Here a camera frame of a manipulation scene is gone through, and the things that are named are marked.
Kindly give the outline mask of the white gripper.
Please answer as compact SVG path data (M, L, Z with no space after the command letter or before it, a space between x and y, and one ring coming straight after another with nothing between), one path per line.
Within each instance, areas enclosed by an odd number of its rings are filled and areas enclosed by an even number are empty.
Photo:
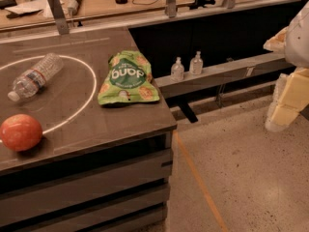
M290 74L281 73L275 83L265 127L268 131L279 132L309 104L309 2L288 28L283 28L264 43L263 49L273 52L285 49L286 60L300 67Z

